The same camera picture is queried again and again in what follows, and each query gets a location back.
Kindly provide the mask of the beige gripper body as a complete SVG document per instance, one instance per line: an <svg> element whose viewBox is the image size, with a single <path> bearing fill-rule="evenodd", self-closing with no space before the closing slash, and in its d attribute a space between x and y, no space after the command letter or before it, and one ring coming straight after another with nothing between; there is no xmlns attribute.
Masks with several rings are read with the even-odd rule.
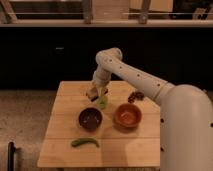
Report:
<svg viewBox="0 0 213 171"><path fill-rule="evenodd" d="M90 101L91 101L91 98L96 97L96 96L98 99L100 97L99 93L100 93L101 89L104 89L104 88L101 86L97 86L95 83L92 83L90 88L86 91L86 96L88 97L88 99Z"/></svg>

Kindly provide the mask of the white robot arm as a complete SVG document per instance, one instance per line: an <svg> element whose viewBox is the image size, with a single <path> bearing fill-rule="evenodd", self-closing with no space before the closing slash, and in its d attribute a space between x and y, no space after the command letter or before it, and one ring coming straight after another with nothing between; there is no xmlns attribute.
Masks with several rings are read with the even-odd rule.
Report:
<svg viewBox="0 0 213 171"><path fill-rule="evenodd" d="M117 75L160 107L160 171L213 171L213 103L200 88L174 85L122 61L118 48L99 51L91 99Z"/></svg>

